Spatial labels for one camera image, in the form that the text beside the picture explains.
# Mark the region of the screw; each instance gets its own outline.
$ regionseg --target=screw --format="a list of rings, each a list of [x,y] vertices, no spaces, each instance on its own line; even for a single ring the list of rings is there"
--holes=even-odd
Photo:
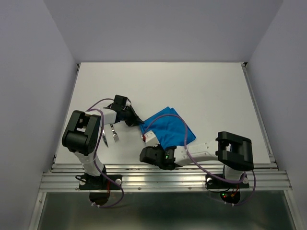
[[[82,185],[82,186],[83,186],[83,185],[85,185],[85,182],[80,181],[80,182],[79,182],[79,185]]]
[[[248,184],[248,178],[245,177],[244,180],[243,180],[243,183]]]
[[[115,183],[117,183],[118,185],[121,185],[121,179],[116,179]]]
[[[208,177],[206,180],[207,184],[213,184],[213,180],[211,177]]]

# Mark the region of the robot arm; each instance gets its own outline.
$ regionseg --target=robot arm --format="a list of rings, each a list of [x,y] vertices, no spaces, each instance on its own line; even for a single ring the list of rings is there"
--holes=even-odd
[[[78,110],[72,112],[63,134],[62,145],[78,157],[86,175],[93,177],[101,175],[94,165],[94,160],[101,171],[105,170],[99,158],[94,156],[100,128],[120,121],[125,121],[130,127],[143,123],[131,104],[127,105],[127,100],[127,97],[116,95],[111,105],[99,109],[103,113],[103,117],[97,109],[89,110],[89,112]]]
[[[164,150],[152,131],[144,136],[147,147],[140,154],[141,162],[159,166],[164,170],[173,170],[192,163],[183,146]],[[227,180],[238,181],[243,171],[254,169],[250,139],[228,132],[219,132],[216,141],[189,145],[188,151],[196,162],[222,162],[225,165],[223,177]]]

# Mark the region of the wire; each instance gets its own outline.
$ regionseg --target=wire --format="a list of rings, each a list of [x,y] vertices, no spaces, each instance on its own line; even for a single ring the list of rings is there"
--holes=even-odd
[[[94,105],[92,105],[88,110],[86,110],[87,112],[90,112],[90,111],[98,111],[98,112],[100,113],[100,115],[101,115],[101,120],[102,120],[102,126],[101,126],[101,130],[100,130],[100,135],[99,135],[99,138],[98,138],[96,147],[95,147],[95,149],[94,149],[94,165],[95,165],[96,169],[100,172],[100,174],[101,174],[103,177],[105,177],[105,178],[106,178],[108,181],[110,181],[112,184],[114,184],[114,185],[116,185],[118,188],[120,188],[120,190],[121,190],[121,198],[120,198],[117,202],[115,202],[115,203],[113,203],[113,204],[111,204],[111,205],[108,205],[108,206],[99,206],[99,205],[96,205],[95,203],[92,203],[92,205],[95,205],[96,207],[99,207],[99,208],[113,207],[113,206],[117,205],[120,201],[122,201],[122,199],[124,198],[124,195],[125,195],[123,188],[122,188],[119,184],[117,184],[115,181],[113,181],[111,178],[109,178],[107,175],[105,175],[105,174],[101,171],[101,169],[98,167],[97,162],[96,162],[97,150],[98,150],[98,147],[99,147],[99,144],[100,144],[100,141],[101,141],[102,131],[103,131],[103,128],[104,128],[105,121],[104,121],[104,114],[103,114],[103,112],[102,112],[101,110],[99,110],[99,109],[93,109],[93,107],[94,107],[95,105],[97,105],[99,102],[102,102],[102,101],[105,101],[105,100],[110,100],[110,99],[109,99],[109,98],[102,99],[102,100],[96,102]]]
[[[234,204],[235,206],[239,206],[239,205],[245,204],[246,202],[248,202],[254,196],[255,190],[256,190],[256,175],[255,175],[254,170],[252,170],[252,173],[253,173],[253,176],[254,176],[254,187],[253,187],[253,190],[252,190],[250,196],[248,198],[246,198],[244,201],[242,201],[241,203]]]
[[[144,134],[147,132],[147,130],[149,129],[149,127],[158,119],[162,118],[162,117],[165,117],[165,116],[174,116],[174,117],[177,117],[179,118],[184,126],[185,126],[185,129],[186,129],[186,133],[185,133],[185,137],[184,137],[184,148],[186,150],[186,153],[188,155],[188,157],[191,159],[191,161],[197,165],[202,171],[204,171],[205,173],[207,173],[208,175],[210,175],[211,177],[214,177],[220,181],[223,181],[223,182],[226,182],[226,183],[229,183],[229,184],[239,184],[241,182],[243,182],[244,178],[245,178],[245,175],[246,173],[243,172],[243,174],[241,175],[241,179],[239,181],[232,181],[232,180],[227,180],[227,179],[224,179],[222,177],[219,177],[217,175],[214,175],[212,174],[211,172],[209,172],[208,170],[204,169],[200,164],[198,164],[194,158],[191,156],[191,154],[189,153],[189,150],[188,150],[188,147],[187,147],[187,139],[188,139],[188,125],[186,124],[186,122],[179,116],[179,115],[176,115],[176,114],[164,114],[164,115],[161,115],[161,116],[158,116],[157,118],[155,118],[149,125],[148,127],[144,130]]]
[[[130,99],[129,99],[129,98],[127,98],[127,100],[128,100],[128,102],[130,102],[130,106],[132,106],[132,102],[130,101]]]
[[[75,178],[78,180],[78,181],[82,181],[83,183],[86,183],[86,180],[83,180],[82,178],[79,178],[81,177],[80,175],[76,175]]]
[[[90,109],[93,109],[95,105],[97,105],[98,103],[102,102],[102,101],[106,101],[106,100],[111,100],[111,101],[114,101],[114,99],[112,98],[105,98],[105,99],[101,99],[99,100],[98,102],[96,102],[95,104],[93,104],[91,107],[88,108],[87,112],[90,110]]]
[[[239,185],[236,186],[236,191],[235,191],[235,193],[233,193],[234,190],[235,190],[235,188],[232,190],[232,194],[230,195],[231,197],[234,197],[234,196],[236,195],[236,193],[237,193],[238,190],[239,190]]]
[[[228,188],[228,189],[225,190],[225,191],[219,191],[219,192],[217,192],[217,191],[212,191],[212,190],[208,189],[207,183],[205,183],[205,189],[207,189],[209,192],[212,192],[212,193],[226,193],[226,192],[229,191],[230,188]]]

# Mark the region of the metal extrusion frame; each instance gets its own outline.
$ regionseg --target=metal extrusion frame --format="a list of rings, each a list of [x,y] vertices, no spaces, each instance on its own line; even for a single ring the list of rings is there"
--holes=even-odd
[[[253,90],[250,85],[246,66],[241,63],[244,76],[246,78],[248,90],[257,114],[259,125],[265,140],[267,150],[270,157],[270,164],[256,164],[255,175],[257,179],[257,191],[284,191],[286,201],[289,206],[290,214],[294,221],[294,228],[303,230],[304,223],[300,217],[300,213],[295,202],[292,187],[286,171],[279,171],[276,164],[270,142],[264,127],[263,120],[254,97]],[[221,173],[223,164],[206,163],[202,164],[208,171],[212,173]],[[108,174],[122,174],[122,188],[125,192],[207,192],[205,189],[205,175],[196,165],[187,165],[173,171],[163,171],[155,166],[145,164],[135,165],[106,165]],[[39,188],[39,193],[35,203],[29,229],[38,229],[40,217],[42,215],[46,194],[48,192],[88,192],[79,190],[79,182],[75,179],[75,175],[82,174],[84,169],[81,164],[53,164],[48,173],[44,173]],[[245,191],[252,190],[254,178],[251,172],[247,173],[250,188],[242,189]],[[92,192],[106,192],[104,190],[93,190]]]

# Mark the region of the blue cloth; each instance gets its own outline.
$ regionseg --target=blue cloth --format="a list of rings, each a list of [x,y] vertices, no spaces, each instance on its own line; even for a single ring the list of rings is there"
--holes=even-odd
[[[145,129],[155,118],[164,114],[178,115],[174,108],[166,107],[165,109],[145,120],[144,124],[140,125],[142,134],[144,134]],[[148,131],[149,130],[154,132],[163,149],[171,146],[184,146],[186,130],[182,121],[177,117],[161,117],[149,127]],[[195,135],[189,128],[187,144],[191,143],[193,140],[195,140],[195,138]]]

